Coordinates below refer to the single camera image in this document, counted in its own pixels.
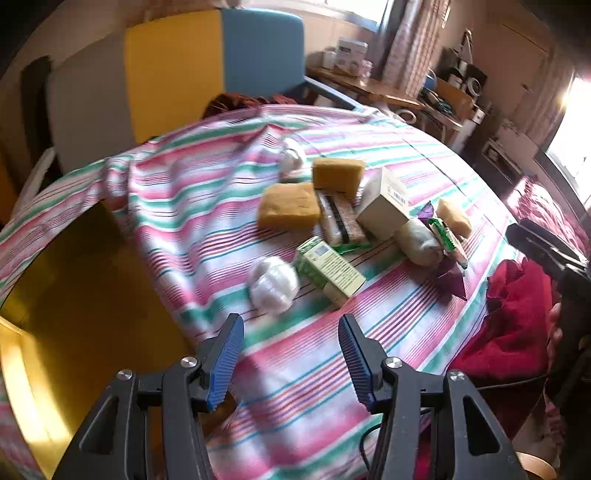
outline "green box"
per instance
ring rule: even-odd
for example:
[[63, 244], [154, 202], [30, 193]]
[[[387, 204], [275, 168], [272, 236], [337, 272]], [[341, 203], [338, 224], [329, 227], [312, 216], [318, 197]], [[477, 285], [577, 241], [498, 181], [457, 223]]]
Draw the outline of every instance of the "green box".
[[297, 248], [294, 266], [298, 275], [308, 277], [339, 307], [365, 283], [365, 277], [353, 265], [317, 236]]

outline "wooden table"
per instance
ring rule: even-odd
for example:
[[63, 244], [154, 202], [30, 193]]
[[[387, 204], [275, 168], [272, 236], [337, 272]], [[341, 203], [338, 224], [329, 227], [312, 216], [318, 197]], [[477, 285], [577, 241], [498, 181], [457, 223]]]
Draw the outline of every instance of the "wooden table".
[[397, 107], [395, 110], [399, 108], [413, 110], [417, 112], [417, 118], [420, 118], [420, 128], [423, 131], [426, 128], [426, 119], [431, 118], [441, 128], [441, 143], [443, 144], [450, 145], [453, 140], [453, 135], [447, 138], [447, 129], [454, 132], [462, 129], [462, 123], [458, 119], [445, 115], [432, 106], [377, 80], [369, 79], [366, 84], [356, 77], [340, 75], [322, 67], [308, 67], [307, 74], [321, 82], [333, 82], [347, 90], [358, 93], [361, 96], [359, 101], [362, 103], [373, 105], [385, 102], [388, 106]]
[[388, 105], [412, 110], [422, 110], [423, 104], [400, 90], [390, 87], [374, 79], [369, 79], [367, 84], [362, 83], [358, 78], [339, 75], [332, 70], [321, 67], [308, 67], [307, 74], [320, 81], [328, 81], [351, 90], [361, 95], [359, 101], [363, 103], [386, 102]]

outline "red blanket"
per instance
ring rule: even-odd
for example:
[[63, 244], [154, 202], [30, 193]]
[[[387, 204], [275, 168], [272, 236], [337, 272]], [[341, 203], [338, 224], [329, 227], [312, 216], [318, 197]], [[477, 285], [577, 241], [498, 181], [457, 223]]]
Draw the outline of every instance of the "red blanket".
[[[548, 368], [545, 319], [552, 307], [550, 278], [527, 259], [501, 262], [489, 278], [490, 314], [449, 368], [468, 374], [477, 386], [506, 384], [543, 375]], [[486, 390], [482, 396], [513, 438], [537, 403], [543, 381]], [[428, 477], [430, 432], [421, 437], [415, 477]]]

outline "curtain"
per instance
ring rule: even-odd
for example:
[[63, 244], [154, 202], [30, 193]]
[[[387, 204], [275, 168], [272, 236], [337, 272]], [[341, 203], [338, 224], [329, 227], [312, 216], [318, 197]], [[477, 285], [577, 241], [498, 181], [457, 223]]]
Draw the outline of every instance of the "curtain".
[[388, 60], [390, 46], [394, 41], [398, 27], [404, 17], [408, 0], [388, 0], [384, 10], [384, 16], [379, 25], [374, 39], [369, 43], [368, 54], [366, 58], [374, 65], [372, 69], [372, 78], [382, 79], [384, 66]]
[[382, 82], [416, 97], [423, 87], [450, 0], [408, 0]]
[[511, 121], [536, 145], [544, 144], [556, 130], [563, 110], [563, 98], [574, 78], [572, 61], [554, 47], [542, 62], [530, 92], [513, 112]]

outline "person's hand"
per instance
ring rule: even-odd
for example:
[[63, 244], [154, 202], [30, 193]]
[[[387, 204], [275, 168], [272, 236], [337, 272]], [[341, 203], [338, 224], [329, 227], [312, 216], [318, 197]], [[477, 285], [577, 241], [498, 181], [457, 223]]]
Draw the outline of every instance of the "person's hand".
[[554, 358], [556, 357], [556, 346], [562, 340], [562, 328], [557, 326], [558, 320], [560, 318], [561, 307], [561, 303], [554, 305], [546, 318], [546, 325], [550, 331], [550, 340], [548, 341], [547, 347], [548, 370], [552, 369], [552, 364], [554, 363]]

